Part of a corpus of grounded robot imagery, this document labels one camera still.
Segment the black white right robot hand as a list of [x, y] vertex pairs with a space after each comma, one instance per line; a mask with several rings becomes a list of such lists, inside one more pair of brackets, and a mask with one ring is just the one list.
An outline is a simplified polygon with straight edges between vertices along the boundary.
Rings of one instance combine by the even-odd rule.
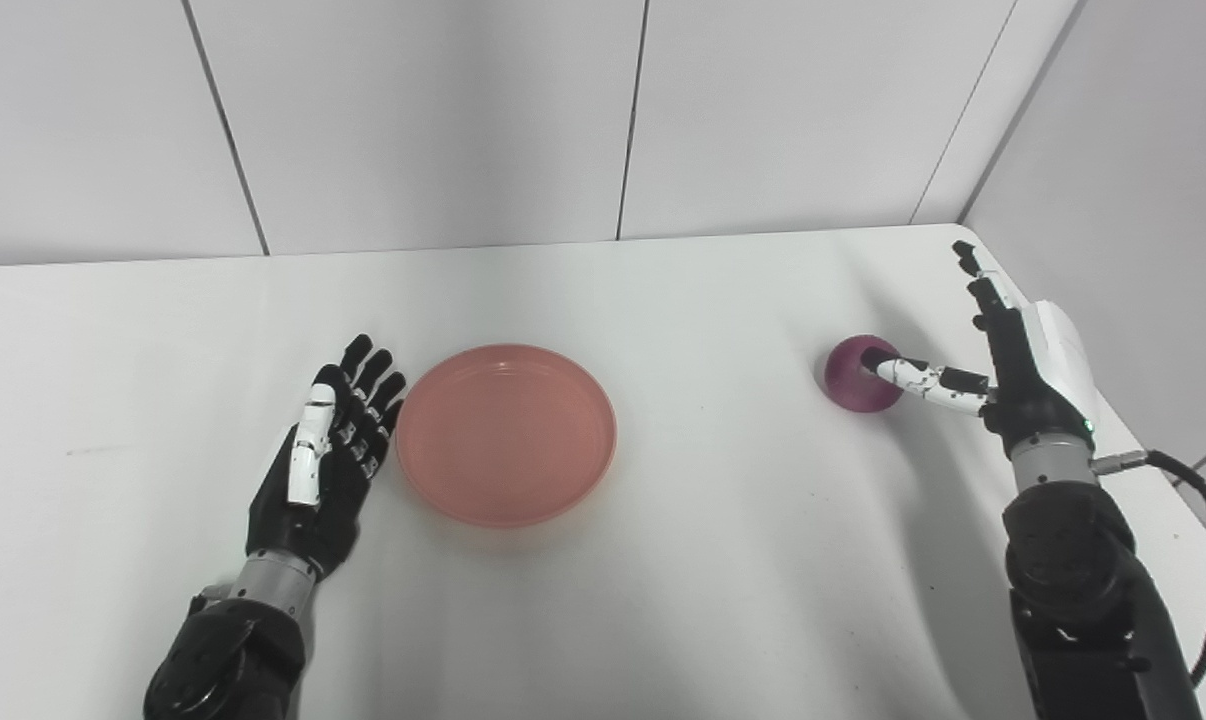
[[1077, 324], [1055, 302], [1028, 300], [974, 242], [952, 242], [952, 251], [968, 274], [968, 295], [978, 308], [974, 328], [987, 340], [993, 375], [935, 365], [885, 345], [855, 351], [854, 369], [908, 396], [977, 416], [1005, 447], [1064, 434], [1095, 450], [1100, 392]]

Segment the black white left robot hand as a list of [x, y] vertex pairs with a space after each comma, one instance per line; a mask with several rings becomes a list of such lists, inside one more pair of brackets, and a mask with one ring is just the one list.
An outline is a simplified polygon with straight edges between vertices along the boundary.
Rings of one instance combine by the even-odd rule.
[[295, 556], [318, 580], [349, 560], [405, 393], [392, 352], [367, 334], [336, 364], [321, 365], [248, 507], [247, 555]]

